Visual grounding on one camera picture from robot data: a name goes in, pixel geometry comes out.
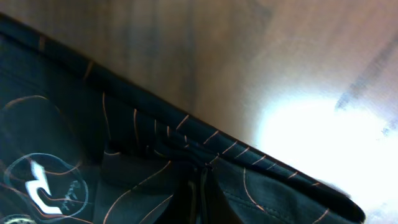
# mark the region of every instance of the wooden table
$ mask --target wooden table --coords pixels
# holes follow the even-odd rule
[[[398,220],[398,1],[0,1],[214,127]]]

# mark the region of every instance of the black patterned cloth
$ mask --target black patterned cloth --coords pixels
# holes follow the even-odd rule
[[[3,223],[364,221],[345,195],[6,16],[0,108]]]

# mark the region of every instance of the orange stitching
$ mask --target orange stitching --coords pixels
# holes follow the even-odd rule
[[[247,147],[243,152],[241,152],[239,155],[235,156],[234,159],[238,158],[239,156],[241,156],[242,154],[244,154],[245,152],[247,152],[250,149],[250,147]]]
[[[12,106],[13,104],[16,104],[16,103],[19,103],[20,101],[28,100],[28,99],[31,99],[31,98],[42,98],[42,99],[45,99],[45,100],[49,100],[49,99],[47,99],[46,97],[40,96],[40,95],[24,96],[24,97],[21,97],[21,98],[17,98],[17,99],[15,99],[15,100],[11,100],[10,102],[8,102],[8,103],[4,106],[3,109],[9,108],[9,107]]]
[[[146,178],[145,180],[141,181],[141,183],[137,184],[137,185],[136,185],[135,187],[133,187],[132,189],[130,189],[130,190],[124,192],[122,195],[120,195],[120,196],[118,197],[118,199],[116,199],[116,201],[113,202],[111,208],[110,208],[110,209],[108,210],[108,212],[106,213],[103,224],[106,223],[106,219],[108,218],[109,213],[111,212],[112,208],[116,205],[116,202],[118,202],[118,200],[120,200],[123,196],[125,196],[125,195],[126,195],[127,193],[129,193],[131,190],[134,190],[136,187],[140,186],[140,185],[141,185],[142,183],[144,183],[145,181],[147,181],[147,180],[153,178],[153,177],[156,176],[158,173],[162,172],[164,169],[166,169],[166,167],[167,167],[170,163],[171,163],[171,161],[169,161],[169,162],[166,164],[166,166],[164,166],[163,168],[161,168],[161,170],[159,170],[159,171],[157,171],[156,173],[152,174],[151,176],[149,176],[149,177]]]
[[[234,147],[234,145],[236,145],[236,143],[238,143],[238,141],[236,141],[234,144],[232,144],[232,146],[230,146],[229,148],[225,149],[225,151],[223,152],[223,154],[226,153],[226,152],[227,152],[229,149],[231,149],[232,147]]]
[[[203,144],[206,144],[212,137],[214,137],[218,133],[218,130],[212,134]]]
[[[298,172],[295,172],[294,174],[290,175],[290,177],[288,177],[288,179],[294,177],[294,176],[297,175],[297,174],[298,174]]]
[[[83,77],[83,81],[86,81],[86,79],[90,75],[93,65],[94,65],[94,61],[91,60],[90,62],[88,62],[86,73],[85,73],[85,76]]]
[[[159,206],[161,206],[163,203],[165,203],[168,199],[172,198],[173,195],[170,195],[170,197],[166,198],[163,202],[161,202],[160,204],[158,204],[158,206],[156,206],[154,209],[152,209],[152,211],[150,211],[139,223],[142,223],[144,221],[144,219],[146,219],[148,217],[148,215],[150,215],[154,210],[156,210],[156,208],[158,208]]]
[[[272,165],[272,166],[268,167],[268,169],[267,169],[267,170],[269,170],[269,169],[273,168],[274,166],[276,166],[276,163],[274,163],[274,165]]]
[[[177,126],[176,130],[178,130],[181,125],[189,118],[189,115],[186,115],[186,117],[180,122],[180,124]]]
[[[244,186],[244,190],[246,191],[246,194],[248,195],[249,199],[251,202],[253,202],[253,204],[257,207],[260,208],[263,212],[266,212],[259,204],[257,204],[257,202],[255,202],[253,200],[253,198],[251,198],[251,196],[249,195],[248,192],[248,188],[246,187],[246,168],[243,168],[243,186]]]
[[[329,208],[326,209],[326,211],[323,213],[323,215],[321,215],[321,217],[319,217],[319,219],[315,220],[312,224],[319,222],[323,217],[325,217],[325,215],[329,212]]]
[[[136,117],[137,117],[137,109],[134,109],[134,131],[135,131],[135,133],[136,133],[137,147],[139,148],[139,140],[138,140],[138,131],[137,131],[137,124],[136,124]]]
[[[256,164],[256,163],[262,161],[262,160],[265,159],[265,158],[266,158],[266,156],[264,155],[263,157],[261,157],[261,159],[257,160],[256,162],[253,162],[252,165],[254,165],[254,164]]]
[[[109,136],[109,139],[111,139],[111,130],[109,129],[108,116],[106,115],[106,109],[105,109],[105,92],[103,92],[103,94],[102,94],[102,109],[104,111],[106,127],[108,128],[108,136]]]
[[[220,155],[217,153],[217,156],[212,161],[210,161],[209,164],[211,164],[213,161],[215,161],[219,156]]]

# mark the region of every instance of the white printed number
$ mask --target white printed number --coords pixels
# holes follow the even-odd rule
[[[40,199],[39,195],[37,194],[37,190],[39,188],[43,188],[46,191],[46,193],[51,196],[49,183],[47,182],[47,178],[44,172],[44,167],[42,167],[36,161],[32,161],[30,163],[30,168],[36,180],[31,180],[25,183],[25,187],[29,196],[44,213],[62,214],[61,210],[58,207],[50,207],[44,204],[43,200]]]

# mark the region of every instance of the orange curved line pattern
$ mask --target orange curved line pattern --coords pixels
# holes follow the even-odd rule
[[[119,155],[119,154],[120,154],[120,152],[115,152],[115,153],[107,153],[107,152],[105,152],[105,151],[104,151],[104,154],[105,154],[105,155],[107,155],[107,156],[115,156],[115,155]]]
[[[152,212],[154,212],[154,210],[156,210],[156,208],[158,208],[159,206],[161,206],[163,203],[165,203],[166,201],[168,201],[170,198],[172,198],[173,195],[170,195],[170,197],[166,198],[163,202],[161,202],[160,204],[158,204],[158,206],[156,206],[154,209],[152,209],[152,211],[150,211],[142,220],[141,222],[139,222],[139,224],[141,224]]]
[[[243,152],[241,152],[239,155],[235,156],[234,159],[238,158],[239,156],[242,156],[245,152],[247,152],[250,149],[250,147],[247,147]]]
[[[246,168],[243,168],[243,186],[244,186],[244,190],[246,191],[246,194],[248,195],[248,197],[250,198],[250,201],[253,202],[253,204],[259,208],[260,210],[262,210],[263,212],[266,212],[259,204],[257,204],[257,202],[255,202],[253,200],[253,198],[251,198],[251,196],[249,195],[248,192],[248,188],[246,187]]]
[[[31,98],[41,98],[41,99],[49,100],[49,99],[47,99],[46,97],[40,96],[40,95],[24,96],[24,97],[17,98],[17,99],[15,99],[15,100],[11,100],[10,102],[8,102],[8,103],[4,106],[3,109],[10,108],[12,105],[14,105],[14,104],[16,104],[16,103],[19,103],[19,102],[22,102],[22,101],[24,101],[24,100],[28,100],[28,99],[31,99]]]
[[[206,144],[212,137],[214,137],[216,134],[218,134],[218,130],[212,134],[203,144]]]
[[[323,213],[323,215],[321,215],[321,217],[319,217],[319,219],[315,220],[312,224],[319,222],[323,217],[325,217],[325,215],[329,212],[329,208],[326,209],[326,211]]]
[[[93,222],[90,222],[90,221],[87,221],[87,220],[84,220],[84,219],[81,219],[81,218],[71,217],[71,216],[68,216],[68,215],[46,215],[46,214],[43,214],[43,213],[40,211],[39,208],[37,208],[37,206],[36,206],[35,203],[33,203],[33,202],[30,202],[30,203],[31,203],[31,204],[36,208],[36,210],[37,210],[43,217],[45,217],[45,218],[65,217],[65,218],[72,218],[72,219],[74,219],[74,220],[78,220],[78,221],[82,221],[82,222],[85,222],[85,223],[93,224]]]
[[[106,127],[108,129],[108,136],[109,136],[109,140],[110,140],[111,139],[111,130],[109,129],[108,116],[106,115],[106,109],[105,109],[105,92],[103,92],[103,94],[102,94],[102,110],[104,111]]]
[[[1,169],[3,172],[6,171],[6,165],[3,163],[3,161],[2,161],[1,159],[0,159],[0,169]],[[20,178],[18,178],[18,177],[16,177],[16,176],[14,176],[14,175],[11,174],[11,173],[9,173],[8,175],[9,175],[9,177],[10,177],[11,179],[18,180],[18,181],[20,181],[20,182],[25,182],[25,181],[26,181],[26,180],[22,180],[22,179],[20,179]]]
[[[0,186],[2,186],[2,187],[4,187],[4,188],[7,188],[7,189],[9,189],[9,190],[13,190],[13,191],[15,191],[15,192],[17,192],[17,193],[19,193],[19,194],[22,194],[23,196],[25,196],[25,197],[27,197],[27,198],[30,198],[27,194],[25,194],[25,193],[23,193],[23,192],[20,192],[19,190],[15,189],[15,188],[9,187],[9,186],[7,186],[7,185],[5,185],[5,184],[3,184],[3,183],[0,183]],[[40,211],[39,208],[36,207],[36,204],[35,204],[35,203],[33,203],[33,202],[30,202],[30,203],[36,208],[36,210],[37,210],[43,217],[46,217],[46,218],[67,217],[67,218],[73,218],[73,219],[76,219],[76,220],[79,220],[79,221],[82,221],[82,222],[92,223],[92,222],[89,222],[89,221],[87,221],[87,220],[82,220],[82,219],[80,219],[80,218],[70,217],[70,216],[67,216],[67,215],[46,215],[46,214],[43,214],[43,213]]]
[[[44,197],[46,197],[47,199],[49,199],[49,200],[51,200],[51,201],[63,201],[63,200],[68,200],[68,201],[76,202],[76,203],[85,203],[85,202],[73,200],[73,199],[70,199],[70,198],[50,198],[50,197],[47,196],[47,194],[45,194],[45,193],[44,193]]]
[[[181,125],[189,118],[189,115],[186,115],[186,117],[180,122],[180,124],[177,126],[176,130],[178,130]]]
[[[18,211],[18,212],[21,212],[21,214],[23,214],[24,212],[18,207],[18,206],[16,206],[10,199],[8,199],[7,197],[3,197],[2,196],[2,194],[0,194],[0,196],[2,197],[2,198],[4,198],[4,200],[7,202],[7,203],[9,203],[10,204],[10,206],[13,206],[14,208],[16,208],[16,211]]]
[[[29,157],[26,157],[25,159],[27,159],[29,162],[32,162],[32,159],[29,158]],[[44,172],[45,172],[46,174],[64,175],[64,174],[67,174],[67,173],[72,172],[72,171],[74,171],[75,169],[79,168],[80,165],[81,165],[81,163],[82,163],[82,161],[81,161],[81,159],[80,159],[79,162],[77,162],[77,164],[76,164],[72,169],[70,169],[70,170],[68,170],[68,171],[65,171],[65,172],[62,172],[62,173],[51,172],[51,171],[47,171],[47,170],[45,170]]]
[[[225,151],[223,152],[226,153],[228,150],[230,150],[232,147],[234,147],[234,145],[236,145],[236,143],[238,143],[238,141],[236,141],[234,144],[232,144],[232,146],[228,147],[227,149],[225,149]]]
[[[138,140],[136,118],[137,118],[137,109],[134,109],[134,132],[136,133],[137,146],[139,148],[139,140]]]
[[[138,186],[140,186],[141,184],[143,184],[145,181],[147,181],[147,180],[153,178],[153,177],[156,176],[158,173],[162,172],[164,169],[166,169],[166,167],[167,167],[170,163],[171,163],[171,161],[169,161],[169,162],[166,164],[166,166],[164,166],[163,168],[161,168],[159,171],[157,171],[156,173],[152,174],[151,176],[149,176],[149,177],[146,178],[145,180],[141,181],[141,183],[137,184],[137,185],[136,185],[135,187],[133,187],[132,189],[130,189],[130,190],[124,192],[122,195],[120,195],[120,196],[118,197],[118,199],[116,199],[116,201],[113,202],[111,208],[109,208],[108,212],[106,213],[103,224],[106,223],[106,220],[108,219],[108,216],[109,216],[109,214],[111,213],[111,210],[113,209],[113,207],[116,205],[116,203],[117,203],[123,196],[125,196],[127,193],[131,192],[131,191],[134,190],[136,187],[138,187]]]
[[[256,162],[253,162],[252,165],[254,165],[254,164],[256,164],[256,163],[262,161],[262,160],[265,159],[265,158],[266,158],[266,155],[264,155],[263,157],[261,157],[261,159],[257,160]]]
[[[116,199],[116,201],[113,202],[111,208],[109,208],[108,212],[107,212],[106,215],[105,215],[103,224],[106,223],[106,220],[108,219],[109,213],[110,213],[111,210],[113,209],[114,205],[116,205],[116,203],[117,203],[123,196],[125,196],[127,193],[129,193],[130,191],[131,191],[131,189],[128,190],[128,191],[126,191],[126,192],[124,192],[122,195],[120,195],[120,196],[118,197],[118,199]]]
[[[53,175],[64,175],[67,174],[75,169],[77,169],[78,167],[80,167],[81,165],[81,159],[79,160],[79,162],[70,170],[66,171],[66,172],[62,172],[62,173],[56,173],[56,172],[50,172],[50,171],[45,171],[47,174],[53,174]]]

